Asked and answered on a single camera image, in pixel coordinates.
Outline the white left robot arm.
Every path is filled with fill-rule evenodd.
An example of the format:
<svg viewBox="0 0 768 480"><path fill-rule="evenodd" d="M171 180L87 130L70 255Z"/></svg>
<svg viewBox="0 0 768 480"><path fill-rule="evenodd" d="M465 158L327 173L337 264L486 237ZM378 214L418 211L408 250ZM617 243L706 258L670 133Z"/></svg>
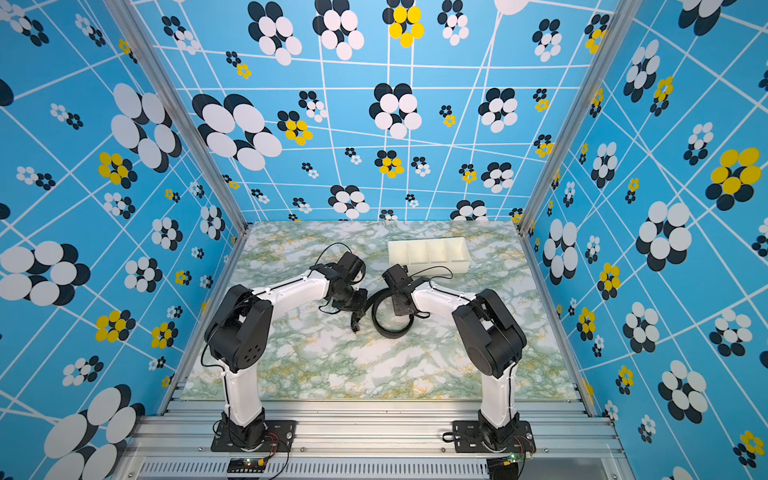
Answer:
<svg viewBox="0 0 768 480"><path fill-rule="evenodd" d="M226 446L256 450L267 435L257 363L266 351L271 323L299 306L325 300L339 311L358 313L368 292L343 277L319 271L276 285L230 288L205 332L215 364L222 368L225 406L220 438Z"/></svg>

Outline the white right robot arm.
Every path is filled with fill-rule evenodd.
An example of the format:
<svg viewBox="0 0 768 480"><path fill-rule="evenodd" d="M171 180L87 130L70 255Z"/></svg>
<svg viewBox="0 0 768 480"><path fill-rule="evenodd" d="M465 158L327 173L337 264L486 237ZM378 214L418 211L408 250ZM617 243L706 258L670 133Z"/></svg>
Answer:
<svg viewBox="0 0 768 480"><path fill-rule="evenodd" d="M427 314L454 322L468 358L482 374L478 411L484 446L502 452L521 436L514 382L527 338L500 296L491 289L462 293L429 282L399 287L393 294L398 315Z"/></svg>

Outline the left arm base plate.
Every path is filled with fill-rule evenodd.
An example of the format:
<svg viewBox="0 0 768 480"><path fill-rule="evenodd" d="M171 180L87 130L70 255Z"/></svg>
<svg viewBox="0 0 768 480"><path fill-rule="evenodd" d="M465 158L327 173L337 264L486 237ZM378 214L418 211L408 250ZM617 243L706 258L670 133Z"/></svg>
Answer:
<svg viewBox="0 0 768 480"><path fill-rule="evenodd" d="M294 420L256 419L239 426L223 416L214 424L212 452L290 452L298 422Z"/></svg>

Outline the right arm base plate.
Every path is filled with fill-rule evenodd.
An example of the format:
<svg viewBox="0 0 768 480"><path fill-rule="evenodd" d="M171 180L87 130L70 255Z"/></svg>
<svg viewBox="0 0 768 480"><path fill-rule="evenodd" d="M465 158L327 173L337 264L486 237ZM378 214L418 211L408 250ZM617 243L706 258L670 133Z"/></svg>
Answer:
<svg viewBox="0 0 768 480"><path fill-rule="evenodd" d="M531 425L522 420L501 428L485 421L456 420L442 439L452 443L457 453L533 455L537 450Z"/></svg>

